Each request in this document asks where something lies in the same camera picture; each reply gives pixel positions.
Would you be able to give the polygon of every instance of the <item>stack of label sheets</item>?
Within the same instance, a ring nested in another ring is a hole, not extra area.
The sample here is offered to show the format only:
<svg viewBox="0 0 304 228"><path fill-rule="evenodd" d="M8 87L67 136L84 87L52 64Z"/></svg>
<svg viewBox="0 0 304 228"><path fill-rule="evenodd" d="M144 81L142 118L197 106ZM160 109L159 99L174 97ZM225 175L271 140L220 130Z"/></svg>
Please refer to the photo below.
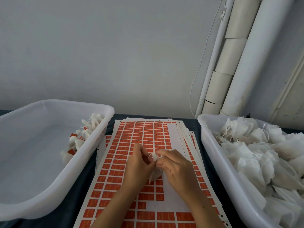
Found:
<svg viewBox="0 0 304 228"><path fill-rule="evenodd" d="M95 177L74 228L89 228L120 188L134 143L142 144L148 152L176 149L190 160L203 193L225 226L231 227L208 180L195 135L183 121L127 118L116 120L112 136L106 136L98 147ZM170 186L164 173L150 184L146 182L128 210L122 227L192 228L196 225L189 208Z"/></svg>

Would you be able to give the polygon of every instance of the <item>white wall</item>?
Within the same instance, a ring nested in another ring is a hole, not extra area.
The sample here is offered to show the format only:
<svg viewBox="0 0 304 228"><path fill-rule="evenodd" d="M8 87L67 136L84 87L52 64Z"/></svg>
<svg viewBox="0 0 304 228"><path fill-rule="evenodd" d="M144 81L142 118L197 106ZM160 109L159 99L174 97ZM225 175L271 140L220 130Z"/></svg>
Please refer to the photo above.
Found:
<svg viewBox="0 0 304 228"><path fill-rule="evenodd" d="M191 118L190 87L219 2L0 0L0 109L56 98ZM194 112L219 15L193 87Z"/></svg>
<svg viewBox="0 0 304 228"><path fill-rule="evenodd" d="M304 0L296 0L255 85L243 115L268 121L274 103L304 50Z"/></svg>

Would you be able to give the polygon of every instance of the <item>vertical pipe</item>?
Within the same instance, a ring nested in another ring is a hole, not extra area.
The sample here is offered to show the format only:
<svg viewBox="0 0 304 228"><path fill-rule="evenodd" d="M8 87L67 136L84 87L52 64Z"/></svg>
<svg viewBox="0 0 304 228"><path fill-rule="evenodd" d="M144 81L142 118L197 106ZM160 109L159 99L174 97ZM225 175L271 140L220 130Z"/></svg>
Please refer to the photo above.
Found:
<svg viewBox="0 0 304 228"><path fill-rule="evenodd" d="M294 0L263 0L222 107L222 113L242 113L269 51Z"/></svg>
<svg viewBox="0 0 304 228"><path fill-rule="evenodd" d="M220 25L219 25L219 30L217 32L217 36L216 36L216 39L215 39L215 44L214 44L213 51L212 51L212 54L211 54L209 66L208 66L208 69L207 69L206 77L205 77L203 88L202 88L202 92L201 92L201 95L200 95L199 104L198 104L197 109L196 109L195 119L197 119L197 117L201 114L202 109L203 109L207 89L208 89L209 82L210 82L210 79L211 79L211 76L212 76L212 72L214 70L215 62L216 62L216 59L217 59L217 56L218 56L218 53L219 53L219 49L221 47L222 40L224 38L224 34L225 34L226 27L227 27L227 24L228 24L228 19L229 19L230 14L231 14L231 9L232 9L232 6L233 6L233 2L234 2L234 0L227 0L226 1L225 14L222 18L222 21L221 21Z"/></svg>

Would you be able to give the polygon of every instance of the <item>dark tablecloth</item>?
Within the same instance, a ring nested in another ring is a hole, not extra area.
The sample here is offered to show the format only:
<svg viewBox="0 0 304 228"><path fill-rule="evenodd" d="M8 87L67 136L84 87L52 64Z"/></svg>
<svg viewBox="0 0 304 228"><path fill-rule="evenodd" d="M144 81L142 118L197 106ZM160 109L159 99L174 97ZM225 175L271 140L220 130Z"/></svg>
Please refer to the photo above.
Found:
<svg viewBox="0 0 304 228"><path fill-rule="evenodd" d="M0 111L0 115L7 113L8 111ZM107 128L106 134L112 134L113 127L116 119L125 119L126 117L132 118L160 118L160 117L151 117L151 116L140 116L140 115L124 115L124 114L115 114L110 120ZM225 188L223 187L219 177L216 174L216 171L206 153L206 150L203 147L201 142L201 126L197 120L194 119L178 119L182 120L186 127L190 131L194 131L200 152L202 154L204 166L209 177L210 183L218 196L219 200L223 205L223 209L232 225L232 227L245 227L239 218L232 202L230 201ZM50 214L33 220L27 219L16 219L7 222L0 222L0 228L70 228L73 227L74 222L77 218L78 212L82 206L82 203L85 199L86 193L90 187L90 184L93 180L95 173L95 161L96 161L96 151L93 153L92 157L89 159L85 168L79 175L78 179L75 181L71 190L63 200L63 202Z"/></svg>

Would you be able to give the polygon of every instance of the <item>plastic container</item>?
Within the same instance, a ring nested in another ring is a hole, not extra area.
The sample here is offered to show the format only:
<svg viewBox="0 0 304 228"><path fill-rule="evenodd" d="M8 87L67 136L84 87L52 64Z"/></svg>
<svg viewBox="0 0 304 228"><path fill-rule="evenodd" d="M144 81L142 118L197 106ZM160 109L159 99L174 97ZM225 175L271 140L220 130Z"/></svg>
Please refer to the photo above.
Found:
<svg viewBox="0 0 304 228"><path fill-rule="evenodd" d="M71 133L92 113L104 117L65 166L60 152ZM0 117L0 221L34 219L65 198L105 135L114 108L108 105L43 100Z"/></svg>
<svg viewBox="0 0 304 228"><path fill-rule="evenodd" d="M227 118L235 120L237 117L226 115L198 116L202 127L202 143L221 179L241 220L248 228L282 228L275 224L257 205L251 194L245 188L241 178L226 157L222 147L217 143L212 132L218 132L225 125ZM266 122L256 120L262 128Z"/></svg>

